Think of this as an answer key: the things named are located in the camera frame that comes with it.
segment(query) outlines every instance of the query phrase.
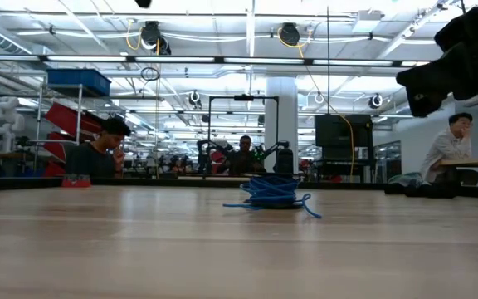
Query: hair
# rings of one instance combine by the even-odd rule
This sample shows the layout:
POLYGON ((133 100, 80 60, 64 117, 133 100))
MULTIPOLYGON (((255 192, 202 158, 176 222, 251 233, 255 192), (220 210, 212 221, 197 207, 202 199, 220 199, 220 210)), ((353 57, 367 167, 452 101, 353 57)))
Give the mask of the hair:
POLYGON ((118 118, 109 118, 108 120, 103 120, 100 124, 100 129, 108 134, 113 135, 130 136, 130 133, 132 133, 125 122, 118 118))
POLYGON ((467 118, 468 120, 473 121, 473 116, 471 116, 471 114, 463 112, 452 115, 449 118, 449 125, 455 124, 460 118, 467 118))

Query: pillar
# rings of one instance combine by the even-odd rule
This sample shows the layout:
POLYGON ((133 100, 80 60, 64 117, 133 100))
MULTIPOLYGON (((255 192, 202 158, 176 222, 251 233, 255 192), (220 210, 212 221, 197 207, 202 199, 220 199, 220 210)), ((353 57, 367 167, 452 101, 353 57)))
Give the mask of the pillar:
MULTIPOLYGON (((298 89, 294 77, 266 78, 266 96, 280 97, 280 125, 276 138, 276 102, 265 100, 265 147, 269 148, 276 141, 289 141, 294 155, 295 174, 298 173, 298 89)), ((273 172, 276 153, 265 160, 265 169, 273 172)))

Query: blue rope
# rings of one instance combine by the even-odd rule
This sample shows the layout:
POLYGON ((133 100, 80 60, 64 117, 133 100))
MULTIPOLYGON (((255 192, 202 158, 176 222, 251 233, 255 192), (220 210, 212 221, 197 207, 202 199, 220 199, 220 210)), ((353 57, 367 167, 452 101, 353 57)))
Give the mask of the blue rope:
POLYGON ((314 213, 305 203, 311 198, 311 194, 305 194, 302 199, 296 198, 296 189, 298 181, 292 178, 282 178, 279 176, 265 176, 260 178, 251 178, 249 183, 241 185, 241 190, 247 191, 251 196, 245 200, 245 203, 225 203, 228 208, 249 208, 260 210, 270 208, 270 206, 293 206, 297 203, 304 207, 305 211, 315 218, 322 218, 321 215, 314 213))

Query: blue bin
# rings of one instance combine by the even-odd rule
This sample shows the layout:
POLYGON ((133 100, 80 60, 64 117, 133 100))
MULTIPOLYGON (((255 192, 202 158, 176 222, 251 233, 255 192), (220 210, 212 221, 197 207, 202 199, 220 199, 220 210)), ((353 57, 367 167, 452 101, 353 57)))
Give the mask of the blue bin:
POLYGON ((96 70, 47 70, 47 86, 65 96, 78 97, 80 84, 83 85, 84 97, 110 96, 110 83, 110 80, 96 70))

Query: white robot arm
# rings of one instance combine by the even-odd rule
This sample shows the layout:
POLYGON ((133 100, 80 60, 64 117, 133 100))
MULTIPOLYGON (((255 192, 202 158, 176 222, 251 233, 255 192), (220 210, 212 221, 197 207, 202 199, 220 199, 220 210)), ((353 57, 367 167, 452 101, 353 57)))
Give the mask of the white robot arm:
POLYGON ((23 115, 16 112, 19 106, 19 100, 15 97, 2 98, 0 101, 0 122, 4 120, 6 123, 0 126, 0 135, 2 143, 0 151, 2 153, 12 152, 14 146, 15 133, 25 129, 25 119, 23 115))

